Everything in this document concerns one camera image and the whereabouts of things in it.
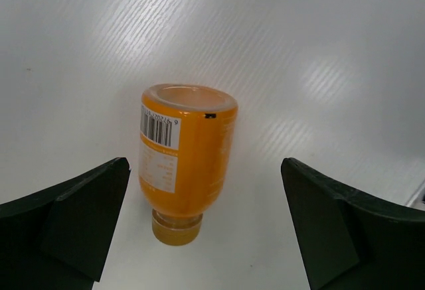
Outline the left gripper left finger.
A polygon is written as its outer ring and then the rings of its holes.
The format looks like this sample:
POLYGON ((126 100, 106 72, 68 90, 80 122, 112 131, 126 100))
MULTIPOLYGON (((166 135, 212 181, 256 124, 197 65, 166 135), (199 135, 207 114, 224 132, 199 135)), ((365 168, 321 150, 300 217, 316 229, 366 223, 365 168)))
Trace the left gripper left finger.
POLYGON ((104 270, 130 166, 115 158, 1 205, 2 289, 91 289, 104 270))

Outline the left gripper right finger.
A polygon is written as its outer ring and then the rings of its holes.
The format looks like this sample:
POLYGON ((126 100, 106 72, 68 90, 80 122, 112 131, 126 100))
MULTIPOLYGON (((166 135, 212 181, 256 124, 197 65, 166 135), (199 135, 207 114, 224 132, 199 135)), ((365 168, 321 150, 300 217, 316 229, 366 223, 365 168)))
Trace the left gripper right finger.
POLYGON ((283 160, 281 174, 310 289, 424 288, 424 211, 295 158, 283 160))

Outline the orange juice bottle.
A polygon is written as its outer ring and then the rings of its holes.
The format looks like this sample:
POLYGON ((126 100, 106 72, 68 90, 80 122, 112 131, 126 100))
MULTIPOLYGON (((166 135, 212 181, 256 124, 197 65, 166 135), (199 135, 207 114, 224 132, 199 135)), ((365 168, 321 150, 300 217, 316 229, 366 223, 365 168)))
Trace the orange juice bottle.
POLYGON ((205 86, 142 93, 138 178, 160 242, 183 246, 198 236, 223 188, 237 113, 232 96, 205 86))

